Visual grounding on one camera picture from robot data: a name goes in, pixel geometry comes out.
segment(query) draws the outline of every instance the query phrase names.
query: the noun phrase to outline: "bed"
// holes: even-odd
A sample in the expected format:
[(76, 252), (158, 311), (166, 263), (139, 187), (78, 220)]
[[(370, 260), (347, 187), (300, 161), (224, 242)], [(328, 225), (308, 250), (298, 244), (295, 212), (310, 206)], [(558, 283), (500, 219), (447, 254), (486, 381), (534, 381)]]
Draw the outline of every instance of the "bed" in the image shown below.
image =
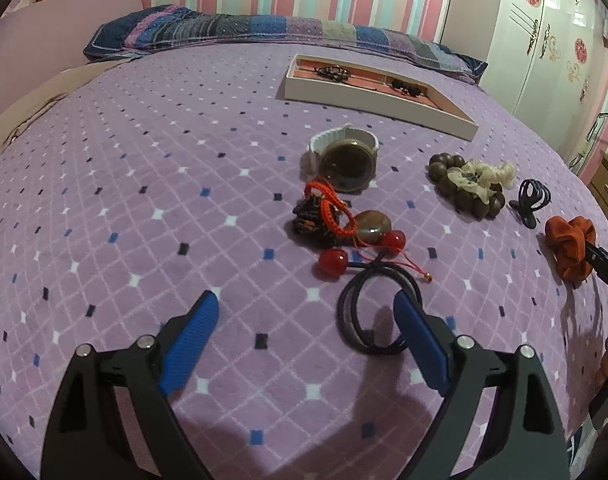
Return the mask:
[[(287, 102), (295, 54), (424, 80), (479, 125), (473, 142), (355, 110)], [(221, 317), (173, 408), (217, 479), (392, 479), (441, 399), (409, 353), (367, 358), (335, 326), (345, 283), (311, 272), (289, 237), (310, 136), (351, 123), (381, 142), (368, 190), (351, 197), (405, 232), (434, 276), (425, 309), (482, 346), (531, 344), (567, 436), (586, 417), (608, 333), (608, 288), (562, 283), (542, 241), (553, 215), (608, 222), (543, 140), (477, 86), (401, 60), (299, 44), (217, 44), (120, 65), (60, 101), (0, 156), (0, 433), (38, 475), (49, 410), (77, 345), (123, 348), (185, 313), (205, 289)], [(433, 153), (511, 160), (551, 204), (526, 229), (454, 212), (434, 191)], [(516, 198), (517, 190), (506, 198)], [(363, 293), (364, 325), (394, 335), (396, 286)], [(484, 396), (458, 468), (471, 465), (491, 406)]]

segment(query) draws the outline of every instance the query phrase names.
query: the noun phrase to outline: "metal screw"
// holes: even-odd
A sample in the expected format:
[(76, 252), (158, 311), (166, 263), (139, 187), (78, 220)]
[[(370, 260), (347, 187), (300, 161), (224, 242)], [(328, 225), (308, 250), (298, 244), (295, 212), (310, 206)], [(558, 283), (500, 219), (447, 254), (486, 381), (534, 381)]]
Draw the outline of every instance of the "metal screw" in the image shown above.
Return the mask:
[(78, 348), (75, 350), (75, 353), (80, 357), (86, 357), (91, 353), (92, 349), (93, 347), (91, 345), (89, 345), (88, 343), (84, 343), (83, 345), (78, 346)]
[(530, 346), (530, 345), (523, 345), (519, 349), (519, 351), (521, 352), (523, 357), (525, 357), (526, 359), (532, 359), (533, 357), (535, 357), (535, 349), (532, 348), (532, 346)]
[(461, 335), (457, 338), (457, 344), (466, 350), (474, 346), (474, 339), (469, 335)]
[(155, 338), (151, 335), (143, 335), (138, 339), (138, 346), (142, 349), (151, 348), (155, 344)]

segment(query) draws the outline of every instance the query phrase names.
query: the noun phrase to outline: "watch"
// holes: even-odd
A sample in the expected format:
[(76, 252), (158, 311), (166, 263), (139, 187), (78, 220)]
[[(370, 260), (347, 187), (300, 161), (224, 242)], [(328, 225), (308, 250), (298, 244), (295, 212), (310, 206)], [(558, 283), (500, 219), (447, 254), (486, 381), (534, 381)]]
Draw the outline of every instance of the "watch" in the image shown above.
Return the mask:
[(378, 148), (379, 142), (372, 133), (346, 124), (310, 139), (311, 169), (336, 191), (366, 189), (375, 176)]

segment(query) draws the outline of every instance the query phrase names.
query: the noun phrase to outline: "pink pillow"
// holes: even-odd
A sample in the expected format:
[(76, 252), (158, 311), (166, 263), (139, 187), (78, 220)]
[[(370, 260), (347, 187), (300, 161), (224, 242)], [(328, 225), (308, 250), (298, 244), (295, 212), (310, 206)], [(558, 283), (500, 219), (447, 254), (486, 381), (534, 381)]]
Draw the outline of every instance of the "pink pillow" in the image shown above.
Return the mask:
[(141, 0), (44, 0), (0, 19), (0, 114), (54, 75), (88, 62), (82, 50), (102, 24)]

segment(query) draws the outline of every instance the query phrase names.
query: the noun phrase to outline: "blue gripper pad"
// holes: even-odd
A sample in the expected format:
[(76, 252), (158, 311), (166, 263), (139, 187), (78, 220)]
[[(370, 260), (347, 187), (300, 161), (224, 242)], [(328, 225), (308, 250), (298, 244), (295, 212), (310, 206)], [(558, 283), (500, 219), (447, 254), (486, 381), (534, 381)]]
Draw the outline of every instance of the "blue gripper pad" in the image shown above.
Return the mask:
[(426, 384), (445, 397), (450, 391), (447, 356), (403, 290), (395, 294), (393, 314)]
[(166, 397), (186, 386), (218, 319), (219, 302), (210, 293), (164, 356), (159, 388)]

